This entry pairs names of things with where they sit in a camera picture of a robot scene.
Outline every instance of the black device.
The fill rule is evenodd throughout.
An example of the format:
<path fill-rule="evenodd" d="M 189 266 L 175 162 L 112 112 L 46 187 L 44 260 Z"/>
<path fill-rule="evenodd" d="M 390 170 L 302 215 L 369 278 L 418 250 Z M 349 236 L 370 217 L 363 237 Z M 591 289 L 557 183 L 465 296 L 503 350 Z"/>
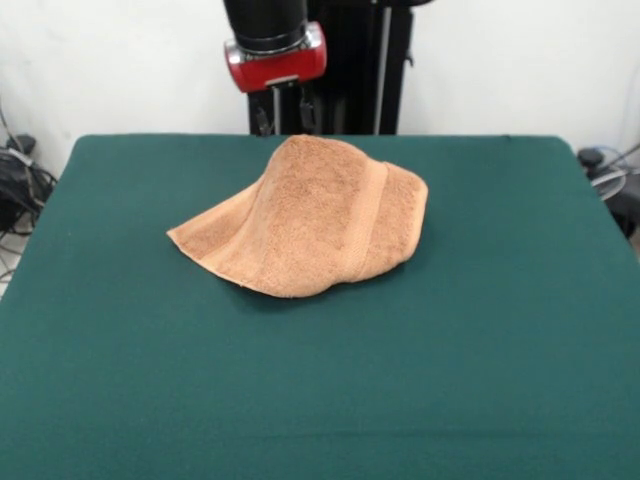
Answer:
<path fill-rule="evenodd" d="M 618 163 L 616 160 L 607 165 L 604 154 L 597 148 L 580 150 L 578 161 L 590 180 L 615 172 L 615 163 Z M 614 187 L 619 181 L 612 180 Z M 631 237 L 640 225 L 640 175 L 627 175 L 620 190 L 607 198 L 605 204 L 625 237 Z"/>
<path fill-rule="evenodd" d="M 251 133 L 395 134 L 404 68 L 413 61 L 412 7 L 430 1 L 225 0 L 233 55 L 243 61 L 308 48 L 312 23 L 326 39 L 323 75 L 248 92 Z"/>
<path fill-rule="evenodd" d="M 16 225 L 25 215 L 35 223 L 57 180 L 30 157 L 36 140 L 29 135 L 11 137 L 0 147 L 0 239 L 6 234 L 28 235 Z"/>

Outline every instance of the crumpled towel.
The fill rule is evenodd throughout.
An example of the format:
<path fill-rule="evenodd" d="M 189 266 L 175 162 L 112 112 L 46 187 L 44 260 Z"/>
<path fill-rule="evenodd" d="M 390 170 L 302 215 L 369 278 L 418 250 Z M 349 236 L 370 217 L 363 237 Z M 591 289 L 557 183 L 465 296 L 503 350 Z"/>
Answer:
<path fill-rule="evenodd" d="M 307 297 L 407 261 L 428 188 L 339 140 L 296 135 L 262 176 L 167 234 L 215 275 L 275 297 Z"/>

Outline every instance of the green table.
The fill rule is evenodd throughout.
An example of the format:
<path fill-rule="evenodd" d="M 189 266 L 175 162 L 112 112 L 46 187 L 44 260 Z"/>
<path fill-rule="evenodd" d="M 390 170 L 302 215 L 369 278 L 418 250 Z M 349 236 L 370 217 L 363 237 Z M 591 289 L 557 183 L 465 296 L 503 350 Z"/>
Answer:
<path fill-rule="evenodd" d="M 554 138 L 355 137 L 414 258 L 306 300 L 165 231 L 282 138 L 81 139 L 0 305 L 0 478 L 640 478 L 640 268 Z"/>

